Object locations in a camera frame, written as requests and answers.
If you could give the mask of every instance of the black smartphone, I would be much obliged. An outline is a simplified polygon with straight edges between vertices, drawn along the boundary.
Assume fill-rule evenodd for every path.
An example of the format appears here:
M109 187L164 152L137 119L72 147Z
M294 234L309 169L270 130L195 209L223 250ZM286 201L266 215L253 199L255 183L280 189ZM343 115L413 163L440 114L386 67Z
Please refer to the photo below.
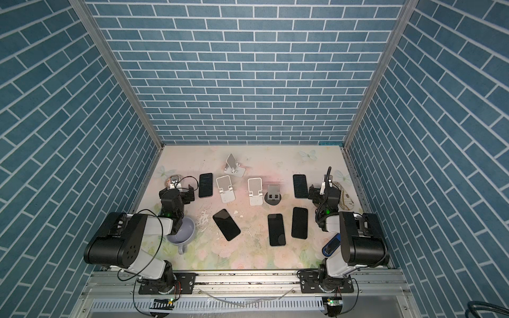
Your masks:
M200 175L200 186L198 187L198 197L212 196L214 189L212 188L212 174Z
M293 192L297 199L307 199L307 181L305 175L293 175Z
M283 225L283 214L269 214L269 244L270 246L285 246L285 226Z
M293 208L292 238L307 239L307 209Z
M212 219L214 220L214 222L216 222L217 227L219 227L221 233L223 233L224 238L226 238L228 242L233 240L237 235L240 234L239 227L232 219L227 210L222 209L221 211L214 214Z

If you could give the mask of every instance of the white cable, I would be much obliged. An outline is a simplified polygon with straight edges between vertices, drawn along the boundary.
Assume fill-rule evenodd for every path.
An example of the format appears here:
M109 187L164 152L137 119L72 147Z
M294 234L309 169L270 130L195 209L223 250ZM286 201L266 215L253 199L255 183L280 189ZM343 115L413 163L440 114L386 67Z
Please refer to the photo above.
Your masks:
M261 303L261 302L264 302L264 301L269 301L269 300L277 300L277 299L281 299L283 298L284 296L286 296L289 292L291 292L293 290L290 289L289 291L287 291L286 293L282 294L281 296L279 297L270 297L270 298L258 298L252 302L246 302L245 305L244 304L239 304L239 303L234 303L232 301L228 301L228 300L224 300L224 299L220 299L220 298L217 298L215 296L212 296L211 294L209 294L208 292L206 291L203 291L203 290L199 290L200 292L204 293L205 295L215 299L215 300L218 300L218 301L221 301L223 303L227 303L227 304L231 304L231 305L235 305L235 306L239 306L239 307L245 307L246 305L251 305L251 304L256 304L256 303Z

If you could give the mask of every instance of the white phone stand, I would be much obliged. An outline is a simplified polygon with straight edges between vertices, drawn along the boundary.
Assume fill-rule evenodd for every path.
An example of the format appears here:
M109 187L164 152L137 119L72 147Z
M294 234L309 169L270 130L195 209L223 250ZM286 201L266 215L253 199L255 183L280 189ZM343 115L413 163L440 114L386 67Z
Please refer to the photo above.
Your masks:
M227 175L232 175L241 178L246 172L246 168L242 168L240 163L237 162L237 159L230 154L226 159L226 167L224 167L224 173Z
M261 206L263 204L262 178L247 179L247 190L249 191L249 204Z
M228 203L235 200L235 194L233 193L232 180L230 176L223 176L216 179L217 187L219 188L219 194L221 195L221 201Z

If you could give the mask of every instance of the blue device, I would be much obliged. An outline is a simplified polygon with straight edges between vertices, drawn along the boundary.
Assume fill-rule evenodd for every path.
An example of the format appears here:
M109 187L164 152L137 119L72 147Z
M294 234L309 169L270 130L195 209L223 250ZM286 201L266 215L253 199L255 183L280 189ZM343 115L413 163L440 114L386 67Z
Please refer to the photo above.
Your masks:
M341 246L341 235L336 234L325 246L322 248L322 254L325 257L331 257L332 254Z

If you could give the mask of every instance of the vented metal panel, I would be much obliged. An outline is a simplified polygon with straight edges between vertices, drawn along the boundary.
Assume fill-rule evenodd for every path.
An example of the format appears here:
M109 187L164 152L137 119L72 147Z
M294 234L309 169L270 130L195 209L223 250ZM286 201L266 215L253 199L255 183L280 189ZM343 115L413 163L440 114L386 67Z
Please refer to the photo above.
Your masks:
M199 297L190 299L180 299L175 303L175 307L170 312L174 313L218 313L218 312L236 312L236 311L303 311L303 310L323 310L323 303L320 297L289 297L288 299L268 300L256 302L259 298L221 298L238 305L214 300L209 297ZM165 307L165 304L154 303L154 298L137 300L136 306L141 311L168 312L168 310L158 309ZM92 312L135 312L131 299L95 299L91 308Z

